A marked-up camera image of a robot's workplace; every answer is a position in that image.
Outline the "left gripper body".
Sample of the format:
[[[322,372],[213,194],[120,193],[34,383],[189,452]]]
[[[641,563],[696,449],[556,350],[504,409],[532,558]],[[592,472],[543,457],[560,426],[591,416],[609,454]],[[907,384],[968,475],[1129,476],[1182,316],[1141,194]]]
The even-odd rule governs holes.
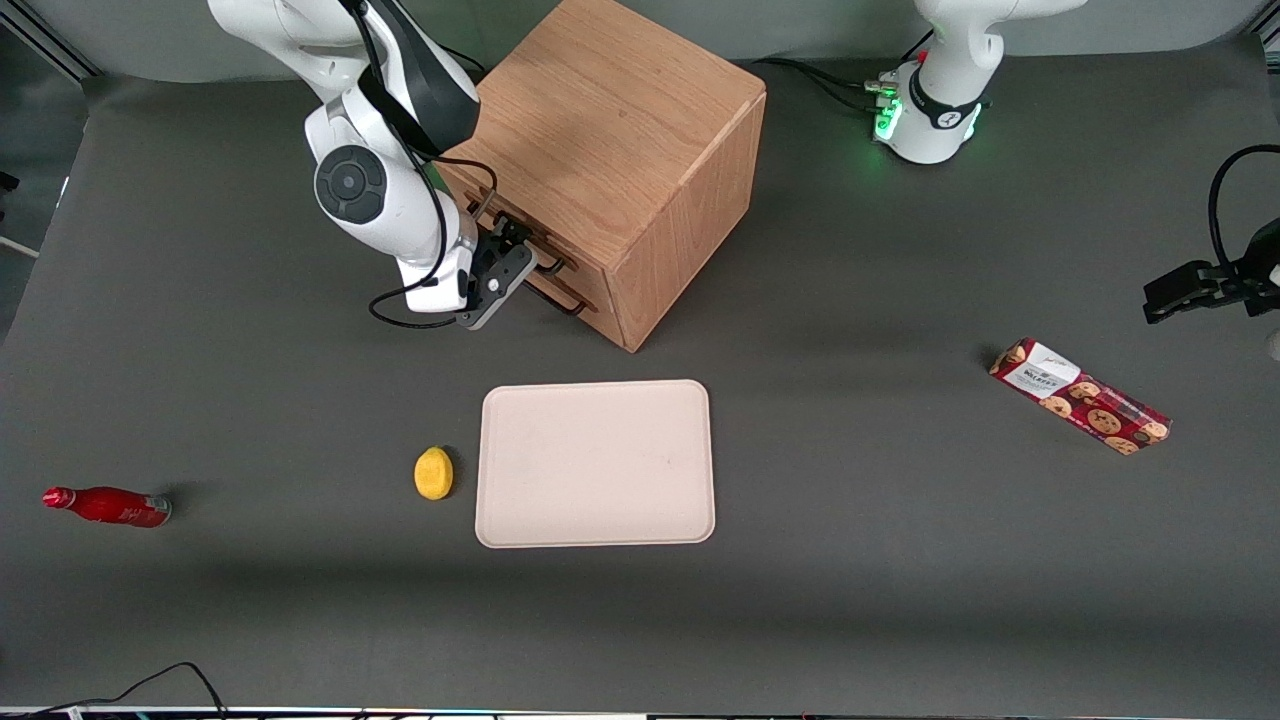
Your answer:
[[[1279,225],[1275,218],[1258,228],[1238,260],[1238,274],[1253,292],[1244,301],[1249,316],[1279,310]]]

